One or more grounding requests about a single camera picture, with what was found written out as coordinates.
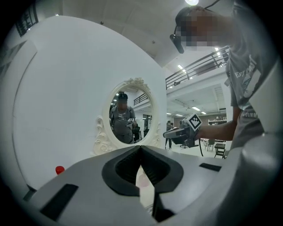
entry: ornate white mirror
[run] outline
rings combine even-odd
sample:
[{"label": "ornate white mirror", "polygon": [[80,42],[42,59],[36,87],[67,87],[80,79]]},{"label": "ornate white mirror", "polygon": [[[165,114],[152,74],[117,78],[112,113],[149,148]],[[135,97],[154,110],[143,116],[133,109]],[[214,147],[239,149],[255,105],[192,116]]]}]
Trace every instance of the ornate white mirror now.
[{"label": "ornate white mirror", "polygon": [[149,87],[142,78],[129,79],[109,94],[97,118],[93,151],[99,155],[132,145],[159,147],[159,126],[157,102]]}]

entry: person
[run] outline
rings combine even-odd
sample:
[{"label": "person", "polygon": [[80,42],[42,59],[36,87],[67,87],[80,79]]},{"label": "person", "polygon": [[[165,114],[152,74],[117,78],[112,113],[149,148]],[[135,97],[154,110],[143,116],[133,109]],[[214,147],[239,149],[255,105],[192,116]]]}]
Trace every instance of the person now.
[{"label": "person", "polygon": [[[171,125],[171,122],[168,121],[167,122],[167,127],[166,127],[166,131],[170,130],[170,129],[173,129],[173,126]],[[166,141],[165,141],[165,149],[166,149],[166,145],[167,145],[167,141],[169,140],[169,149],[171,149],[172,147],[172,141],[170,138],[166,138]]]},{"label": "person", "polygon": [[117,106],[113,107],[109,113],[111,120],[111,127],[114,135],[123,143],[133,144],[132,128],[127,127],[128,120],[134,119],[134,125],[136,126],[134,109],[128,106],[128,96],[125,93],[120,93],[117,100]]},{"label": "person", "polygon": [[232,140],[242,147],[264,130],[249,99],[257,91],[278,58],[272,41],[255,13],[235,0],[232,16],[222,16],[201,6],[180,11],[181,37],[190,46],[229,47],[226,64],[233,119],[222,125],[203,125],[196,138]]}]

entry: curved white panel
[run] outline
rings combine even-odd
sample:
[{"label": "curved white panel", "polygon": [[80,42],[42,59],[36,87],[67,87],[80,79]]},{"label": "curved white panel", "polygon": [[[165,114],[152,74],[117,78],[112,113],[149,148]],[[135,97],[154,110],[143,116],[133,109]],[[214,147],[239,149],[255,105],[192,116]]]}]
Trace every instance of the curved white panel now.
[{"label": "curved white panel", "polygon": [[26,181],[15,155],[12,130],[13,107],[21,79],[37,52],[35,45],[27,41],[12,59],[0,83],[0,172],[5,184],[14,195],[23,198],[28,192]]},{"label": "curved white panel", "polygon": [[134,43],[102,25],[48,18],[28,32],[38,53],[19,87],[14,140],[20,168],[35,189],[55,167],[90,157],[107,97],[121,82],[143,78],[166,130],[166,90],[160,66]]},{"label": "curved white panel", "polygon": [[277,59],[268,77],[250,98],[265,133],[282,132],[282,61]]}]

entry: railing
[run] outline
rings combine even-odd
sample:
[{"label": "railing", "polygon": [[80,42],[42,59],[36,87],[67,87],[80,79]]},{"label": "railing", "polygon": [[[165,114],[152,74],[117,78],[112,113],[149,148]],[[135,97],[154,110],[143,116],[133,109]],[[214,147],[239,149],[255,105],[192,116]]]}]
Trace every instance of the railing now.
[{"label": "railing", "polygon": [[33,25],[38,23],[37,13],[36,13],[36,2],[34,2],[18,19],[15,23],[16,28],[20,36],[23,36],[28,30],[31,29]]},{"label": "railing", "polygon": [[139,103],[141,103],[141,102],[147,100],[147,99],[148,99],[148,98],[147,98],[147,95],[145,95],[145,94],[140,95],[138,98],[134,99],[134,106],[135,106],[136,104],[139,104]]},{"label": "railing", "polygon": [[169,76],[166,78],[166,89],[173,88],[173,86],[177,86],[185,80],[192,79],[195,75],[198,76],[225,66],[229,58],[228,49],[229,47],[227,46],[212,52]]}]

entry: chair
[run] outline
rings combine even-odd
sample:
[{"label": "chair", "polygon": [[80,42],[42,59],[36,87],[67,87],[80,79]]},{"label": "chair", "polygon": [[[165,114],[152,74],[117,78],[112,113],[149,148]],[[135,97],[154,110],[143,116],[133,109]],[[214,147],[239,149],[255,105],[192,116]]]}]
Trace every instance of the chair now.
[{"label": "chair", "polygon": [[149,132],[149,129],[145,129],[143,132],[143,137],[145,137],[148,132]]},{"label": "chair", "polygon": [[212,150],[213,150],[213,146],[215,144],[215,139],[208,139],[208,141],[205,142],[205,147],[204,149],[207,147],[207,151],[208,149],[211,147],[212,145]]}]

